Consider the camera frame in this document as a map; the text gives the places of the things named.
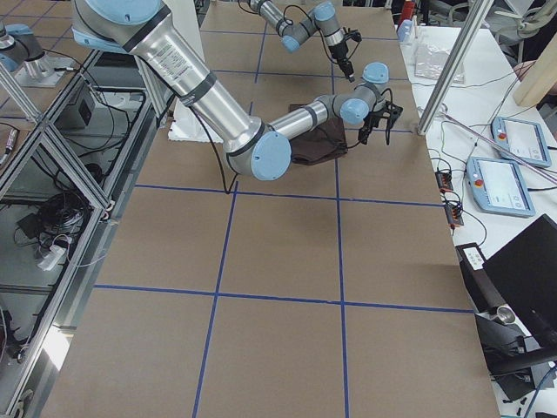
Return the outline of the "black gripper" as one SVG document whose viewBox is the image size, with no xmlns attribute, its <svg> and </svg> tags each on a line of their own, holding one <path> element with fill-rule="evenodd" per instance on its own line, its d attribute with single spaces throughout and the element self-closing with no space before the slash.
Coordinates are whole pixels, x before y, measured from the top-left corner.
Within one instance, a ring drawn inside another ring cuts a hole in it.
<svg viewBox="0 0 557 418">
<path fill-rule="evenodd" d="M 358 142 L 362 145 L 366 145 L 372 129 L 379 126 L 379 121 L 381 119 L 385 119 L 386 144 L 390 145 L 391 130 L 398 118 L 401 116 L 402 112 L 403 108 L 401 106 L 388 100 L 385 101 L 383 107 L 378 111 L 370 111 L 364 118 L 364 124 L 359 128 Z"/>
<path fill-rule="evenodd" d="M 331 53 L 332 61 L 345 74 L 349 82 L 354 82 L 354 69 L 347 46 L 349 40 L 359 44 L 362 41 L 362 36 L 358 30 L 348 29 L 348 31 L 345 31 L 344 28 L 339 28 L 325 37 L 325 44 Z"/>
</svg>

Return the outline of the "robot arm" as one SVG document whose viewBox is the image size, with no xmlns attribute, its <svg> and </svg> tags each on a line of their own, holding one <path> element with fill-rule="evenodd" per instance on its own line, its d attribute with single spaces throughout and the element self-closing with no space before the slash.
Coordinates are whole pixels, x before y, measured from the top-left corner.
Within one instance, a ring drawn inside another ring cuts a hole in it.
<svg viewBox="0 0 557 418">
<path fill-rule="evenodd" d="M 274 27 L 283 46 L 291 53 L 314 35 L 321 38 L 327 59 L 336 64 L 349 82 L 355 81 L 352 54 L 358 49 L 362 36 L 358 30 L 343 27 L 330 1 L 322 2 L 309 11 L 297 4 L 281 10 L 273 1 L 238 1 L 242 11 L 258 15 Z"/>
<path fill-rule="evenodd" d="M 262 181 L 280 178 L 291 163 L 291 139 L 331 118 L 358 125 L 359 142 L 365 143 L 381 119 L 391 128 L 403 111 L 387 86 L 387 66 L 373 62 L 353 92 L 320 96 L 267 124 L 245 112 L 218 81 L 175 28 L 165 2 L 75 1 L 72 13 L 78 44 L 145 61 L 179 101 L 218 134 L 228 165 L 240 175 Z"/>
</svg>

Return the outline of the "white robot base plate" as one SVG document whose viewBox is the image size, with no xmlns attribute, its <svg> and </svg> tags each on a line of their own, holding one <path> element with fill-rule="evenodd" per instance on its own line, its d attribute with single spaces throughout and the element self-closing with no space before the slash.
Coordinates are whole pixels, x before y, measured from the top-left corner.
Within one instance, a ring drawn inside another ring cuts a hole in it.
<svg viewBox="0 0 557 418">
<path fill-rule="evenodd" d="M 209 143 L 207 131 L 214 143 L 223 143 L 222 138 L 207 123 L 201 124 L 189 108 L 177 101 L 168 134 L 169 140 Z"/>
</svg>

